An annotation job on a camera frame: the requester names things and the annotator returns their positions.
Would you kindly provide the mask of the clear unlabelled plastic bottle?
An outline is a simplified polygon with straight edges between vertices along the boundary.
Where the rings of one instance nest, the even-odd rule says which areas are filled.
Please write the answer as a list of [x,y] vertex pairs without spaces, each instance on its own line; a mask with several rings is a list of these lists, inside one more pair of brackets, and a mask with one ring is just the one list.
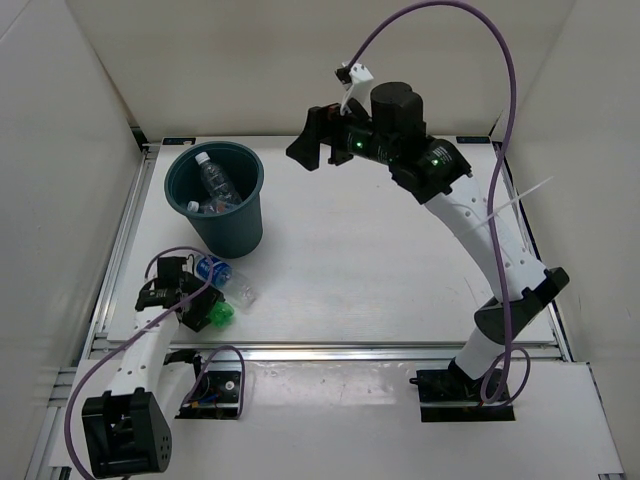
[[238,206],[242,198],[236,191],[227,173],[221,166],[213,162],[206,152],[195,156],[200,168],[200,177],[210,197],[218,203]]

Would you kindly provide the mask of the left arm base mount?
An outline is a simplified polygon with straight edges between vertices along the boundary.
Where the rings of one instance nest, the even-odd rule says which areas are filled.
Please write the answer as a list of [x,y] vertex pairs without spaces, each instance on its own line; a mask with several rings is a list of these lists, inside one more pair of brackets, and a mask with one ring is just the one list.
[[238,420],[244,402],[244,370],[206,370],[177,419]]

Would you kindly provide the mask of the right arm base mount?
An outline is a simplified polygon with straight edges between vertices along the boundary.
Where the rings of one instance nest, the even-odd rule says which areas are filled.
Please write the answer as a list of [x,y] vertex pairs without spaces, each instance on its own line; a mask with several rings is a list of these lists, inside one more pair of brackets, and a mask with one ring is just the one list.
[[485,404],[480,385],[460,382],[445,369],[417,370],[409,383],[417,388],[423,423],[512,422],[514,408],[503,406],[509,397],[505,390],[498,401]]

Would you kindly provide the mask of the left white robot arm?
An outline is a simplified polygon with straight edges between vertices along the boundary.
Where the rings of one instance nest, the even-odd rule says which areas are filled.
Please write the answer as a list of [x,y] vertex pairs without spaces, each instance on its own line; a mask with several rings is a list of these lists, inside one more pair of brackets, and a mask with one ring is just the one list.
[[139,290],[134,332],[103,394],[89,397],[82,424],[92,476],[97,479],[162,473],[172,455],[171,422],[184,396],[206,395],[210,377],[196,366],[165,362],[181,326],[198,332],[223,295],[215,267],[205,279],[180,257],[160,258],[156,277]]

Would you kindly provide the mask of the green soda bottle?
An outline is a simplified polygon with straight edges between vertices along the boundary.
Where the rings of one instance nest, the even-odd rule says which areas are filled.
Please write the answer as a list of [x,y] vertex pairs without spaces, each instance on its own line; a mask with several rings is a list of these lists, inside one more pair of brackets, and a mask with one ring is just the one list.
[[226,328],[232,323],[234,308],[226,301],[217,301],[207,314],[209,323],[216,328]]

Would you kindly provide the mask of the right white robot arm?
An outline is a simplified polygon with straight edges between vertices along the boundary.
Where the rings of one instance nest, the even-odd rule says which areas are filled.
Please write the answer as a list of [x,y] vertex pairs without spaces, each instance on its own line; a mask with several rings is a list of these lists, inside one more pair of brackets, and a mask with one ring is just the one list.
[[362,157],[386,166],[392,180],[436,216],[460,242],[489,283],[492,298],[474,314],[475,328],[450,363],[449,387],[470,400],[486,384],[484,374],[569,282],[562,268],[549,268],[524,248],[499,216],[488,213],[472,168],[457,146],[426,132],[423,100],[404,82],[375,87],[369,110],[355,99],[314,106],[289,158],[308,171]]

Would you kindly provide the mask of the clear labelled square bottle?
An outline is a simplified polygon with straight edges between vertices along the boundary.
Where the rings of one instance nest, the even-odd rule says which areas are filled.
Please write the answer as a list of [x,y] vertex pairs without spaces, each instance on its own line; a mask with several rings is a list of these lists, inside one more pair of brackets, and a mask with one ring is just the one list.
[[189,212],[204,215],[227,213],[235,210],[236,208],[237,205],[219,199],[209,199],[204,202],[191,200],[187,204],[187,210]]

